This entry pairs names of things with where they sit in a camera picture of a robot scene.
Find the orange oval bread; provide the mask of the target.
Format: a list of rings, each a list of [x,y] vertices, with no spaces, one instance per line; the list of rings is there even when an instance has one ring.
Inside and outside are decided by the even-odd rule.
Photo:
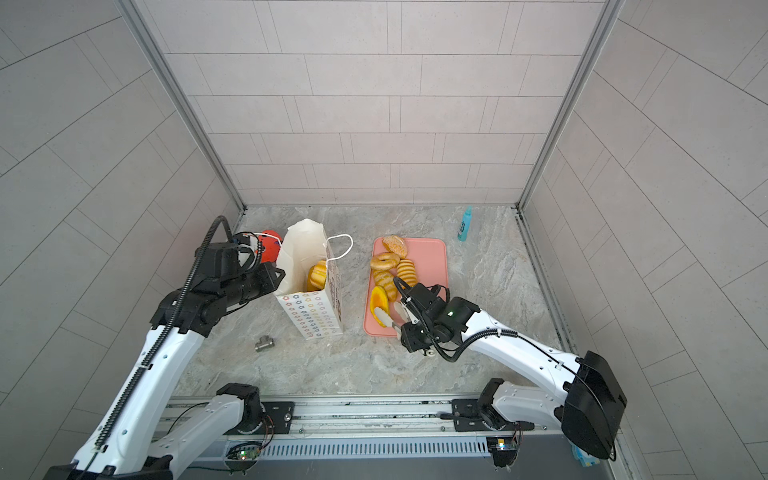
[[[387,295],[384,289],[380,286],[375,286],[371,291],[369,309],[372,316],[373,316],[373,310],[375,307],[381,307],[382,309],[386,309],[389,313],[389,299],[387,298]]]

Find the white paper bag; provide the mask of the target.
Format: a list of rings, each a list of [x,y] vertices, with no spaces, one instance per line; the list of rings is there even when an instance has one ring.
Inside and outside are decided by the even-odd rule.
[[[351,235],[328,236],[324,225],[311,219],[288,228],[277,257],[285,277],[275,298],[303,338],[343,333],[337,263],[353,246]]]

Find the bundt ring bread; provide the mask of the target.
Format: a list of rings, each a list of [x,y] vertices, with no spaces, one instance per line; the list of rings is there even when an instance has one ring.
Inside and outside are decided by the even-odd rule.
[[[307,288],[309,291],[321,291],[325,288],[327,282],[327,262],[318,261],[308,272]]]

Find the ridged spiral bread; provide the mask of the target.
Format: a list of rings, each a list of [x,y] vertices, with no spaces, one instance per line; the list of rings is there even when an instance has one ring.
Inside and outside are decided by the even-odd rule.
[[[396,266],[396,272],[397,276],[410,287],[419,282],[415,264],[410,259],[402,259]]]

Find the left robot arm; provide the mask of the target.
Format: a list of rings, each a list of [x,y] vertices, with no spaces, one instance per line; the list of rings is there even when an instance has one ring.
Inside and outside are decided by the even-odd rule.
[[[229,383],[191,419],[153,438],[181,374],[213,328],[284,279],[282,269],[263,260],[263,237],[233,233],[224,216],[215,218],[183,286],[158,305],[137,361],[98,427],[46,478],[175,479],[225,433],[264,427],[258,388]]]

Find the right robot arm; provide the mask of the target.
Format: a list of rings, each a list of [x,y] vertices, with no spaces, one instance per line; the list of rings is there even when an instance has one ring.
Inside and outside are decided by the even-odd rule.
[[[409,285],[395,278],[394,287],[395,299],[374,287],[369,310],[380,325],[395,331],[408,352],[455,363],[474,351],[540,388],[537,395],[518,396],[510,383],[491,379],[477,403],[479,419],[488,428],[502,431],[523,422],[557,427],[586,454],[615,460],[627,397],[605,358],[593,351],[577,356],[540,343],[477,304],[451,296],[443,285]]]

